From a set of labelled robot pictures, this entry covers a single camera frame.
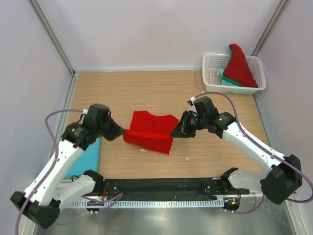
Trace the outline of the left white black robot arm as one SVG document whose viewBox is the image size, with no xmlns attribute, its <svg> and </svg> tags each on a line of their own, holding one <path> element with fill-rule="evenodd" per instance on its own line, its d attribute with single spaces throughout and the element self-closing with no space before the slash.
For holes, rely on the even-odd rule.
<svg viewBox="0 0 313 235">
<path fill-rule="evenodd" d="M 54 154 L 36 179 L 23 191 L 15 191 L 10 198 L 19 210 L 18 218 L 24 215 L 42 229 L 53 225 L 60 212 L 75 199 L 89 193 L 98 196 L 103 192 L 104 178 L 93 170 L 85 171 L 62 189 L 57 186 L 98 138 L 113 141 L 125 133 L 105 105 L 92 104 L 80 114 L 77 122 L 66 127 L 61 140 L 53 141 Z"/>
</svg>

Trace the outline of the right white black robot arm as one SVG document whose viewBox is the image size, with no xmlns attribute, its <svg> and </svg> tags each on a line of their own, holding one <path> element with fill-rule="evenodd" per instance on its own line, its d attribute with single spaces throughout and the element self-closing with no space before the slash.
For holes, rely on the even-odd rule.
<svg viewBox="0 0 313 235">
<path fill-rule="evenodd" d="M 281 204 L 302 186 L 301 163 L 295 155 L 285 156 L 273 150 L 248 132 L 238 119 L 228 112 L 219 113 L 206 96 L 192 98 L 191 108 L 184 111 L 178 125 L 171 132 L 174 138 L 193 138 L 198 130 L 208 130 L 244 152 L 262 170 L 246 172 L 232 168 L 220 182 L 221 190 L 231 194 L 237 188 L 261 191 L 267 199 Z"/>
</svg>

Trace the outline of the bright red t shirt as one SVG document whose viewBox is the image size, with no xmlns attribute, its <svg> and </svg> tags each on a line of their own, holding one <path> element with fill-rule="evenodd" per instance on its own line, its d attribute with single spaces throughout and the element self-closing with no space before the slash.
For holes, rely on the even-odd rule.
<svg viewBox="0 0 313 235">
<path fill-rule="evenodd" d="M 170 133 L 178 122 L 173 115 L 156 116 L 148 111 L 135 111 L 130 128 L 123 134 L 123 140 L 143 149 L 168 155 L 173 143 Z"/>
</svg>

